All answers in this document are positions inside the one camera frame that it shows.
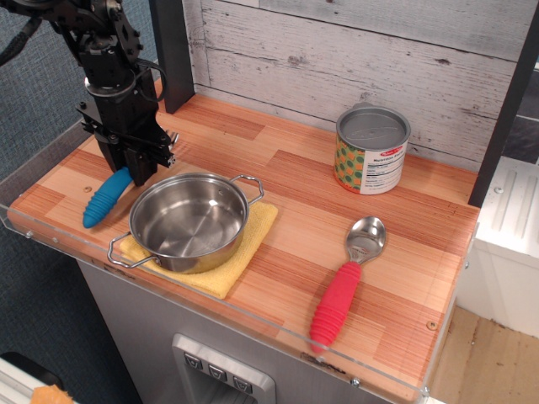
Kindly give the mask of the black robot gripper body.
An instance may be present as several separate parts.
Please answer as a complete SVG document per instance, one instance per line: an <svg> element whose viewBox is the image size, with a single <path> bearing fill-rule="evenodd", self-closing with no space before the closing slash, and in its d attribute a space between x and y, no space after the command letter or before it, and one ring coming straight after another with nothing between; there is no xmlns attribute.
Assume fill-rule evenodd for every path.
<svg viewBox="0 0 539 404"><path fill-rule="evenodd" d="M115 133L142 138L144 131L162 128L157 123L158 94L153 82L134 82L123 88L86 82L85 87L92 99L81 102L77 109L83 115L84 129L94 136Z"/></svg>

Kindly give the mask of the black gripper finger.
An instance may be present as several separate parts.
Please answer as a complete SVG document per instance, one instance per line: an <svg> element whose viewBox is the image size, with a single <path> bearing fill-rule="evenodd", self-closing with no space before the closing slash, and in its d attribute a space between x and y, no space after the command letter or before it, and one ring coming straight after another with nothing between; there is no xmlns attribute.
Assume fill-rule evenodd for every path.
<svg viewBox="0 0 539 404"><path fill-rule="evenodd" d="M96 136L99 149L115 173L125 166L124 149L118 136Z"/></svg>
<svg viewBox="0 0 539 404"><path fill-rule="evenodd" d="M142 186L157 171L157 164L144 151L127 149L125 164L135 186Z"/></svg>

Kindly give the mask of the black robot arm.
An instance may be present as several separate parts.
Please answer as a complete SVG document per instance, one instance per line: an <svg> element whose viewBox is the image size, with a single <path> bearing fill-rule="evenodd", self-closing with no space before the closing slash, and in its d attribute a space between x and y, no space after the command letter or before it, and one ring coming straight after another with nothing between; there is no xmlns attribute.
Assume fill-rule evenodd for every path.
<svg viewBox="0 0 539 404"><path fill-rule="evenodd" d="M139 57L143 46L120 1L3 1L2 8L28 22L1 54L7 63L47 21L63 37L85 72L91 100L77 109L112 171L127 169L142 186L159 166L170 167L172 141L157 123L165 92L155 89L158 64Z"/></svg>

